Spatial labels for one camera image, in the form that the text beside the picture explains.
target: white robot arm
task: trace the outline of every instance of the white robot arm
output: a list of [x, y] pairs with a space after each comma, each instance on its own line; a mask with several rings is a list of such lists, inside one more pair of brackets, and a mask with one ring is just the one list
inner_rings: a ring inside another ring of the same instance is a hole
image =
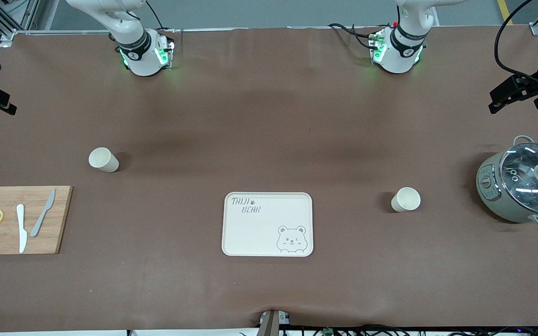
[[396, 0], [400, 19], [371, 36], [371, 59], [383, 69], [402, 74], [418, 62], [423, 41], [433, 23], [433, 7], [451, 6], [467, 0]]
[[68, 4], [90, 15], [105, 26], [120, 47], [124, 64], [134, 74], [151, 76], [171, 69], [174, 42], [156, 30], [145, 29], [131, 11], [145, 0], [67, 0]]

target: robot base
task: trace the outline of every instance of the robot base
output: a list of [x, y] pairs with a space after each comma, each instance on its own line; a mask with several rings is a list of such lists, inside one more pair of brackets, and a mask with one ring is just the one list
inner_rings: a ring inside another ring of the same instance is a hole
[[167, 36], [161, 35], [156, 30], [146, 29], [151, 36], [151, 47], [142, 55], [140, 60], [132, 60], [120, 51], [124, 58], [124, 65], [135, 75], [151, 76], [163, 68], [171, 69], [173, 62], [173, 42], [167, 42]]
[[379, 64], [385, 71], [393, 74], [403, 74], [418, 62], [423, 47], [420, 47], [414, 57], [402, 57], [399, 51], [391, 45], [390, 36], [392, 30], [393, 28], [386, 27], [370, 35], [369, 45], [377, 48], [376, 50], [371, 50], [371, 61]]

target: wooden cutting board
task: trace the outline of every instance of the wooden cutting board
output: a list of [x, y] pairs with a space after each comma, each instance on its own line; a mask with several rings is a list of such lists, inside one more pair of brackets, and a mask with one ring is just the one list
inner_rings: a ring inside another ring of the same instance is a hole
[[[53, 207], [45, 215], [38, 236], [32, 238], [30, 230], [41, 215], [51, 190], [55, 188]], [[20, 238], [16, 206], [24, 204], [24, 229], [28, 231], [23, 254], [58, 253], [68, 215], [72, 187], [0, 187], [0, 210], [4, 218], [0, 222], [0, 254], [20, 254]]]

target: gray knife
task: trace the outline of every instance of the gray knife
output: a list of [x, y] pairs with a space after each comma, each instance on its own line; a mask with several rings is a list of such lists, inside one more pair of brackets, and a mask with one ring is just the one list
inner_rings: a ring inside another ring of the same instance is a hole
[[55, 189], [51, 190], [49, 199], [45, 203], [45, 208], [43, 209], [43, 212], [41, 212], [39, 219], [36, 220], [36, 224], [34, 228], [32, 228], [32, 231], [30, 232], [31, 237], [36, 237], [36, 235], [39, 234], [39, 230], [41, 229], [41, 224], [43, 224], [43, 219], [45, 219], [45, 213], [47, 213], [47, 211], [49, 211], [49, 209], [51, 209], [51, 207], [53, 206], [54, 199], [55, 199]]

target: rice cooker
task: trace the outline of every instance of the rice cooker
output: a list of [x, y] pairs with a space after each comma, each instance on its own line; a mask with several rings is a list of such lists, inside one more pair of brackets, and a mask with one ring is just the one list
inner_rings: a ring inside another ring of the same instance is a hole
[[525, 135], [514, 138], [510, 149], [481, 164], [476, 189], [485, 205], [500, 217], [538, 224], [538, 143]]

